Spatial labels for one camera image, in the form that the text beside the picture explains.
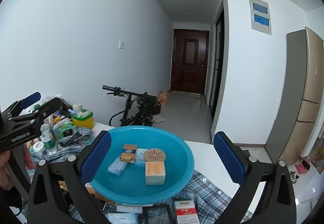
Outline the person left hand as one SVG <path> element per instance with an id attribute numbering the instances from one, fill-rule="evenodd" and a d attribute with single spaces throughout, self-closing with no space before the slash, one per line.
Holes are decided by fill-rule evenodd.
<path id="1" fill-rule="evenodd" d="M 32 161 L 30 151 L 26 144 L 23 144 L 23 150 L 22 154 L 24 156 L 24 162 L 25 167 L 27 169 L 35 169 L 35 164 Z M 1 188 L 5 191 L 9 191 L 13 187 L 13 183 L 9 178 L 9 173 L 7 169 L 5 168 L 5 165 L 7 164 L 9 158 L 11 157 L 10 151 L 3 151 L 1 152 L 1 161 L 0 161 L 0 167 L 1 167 Z"/>

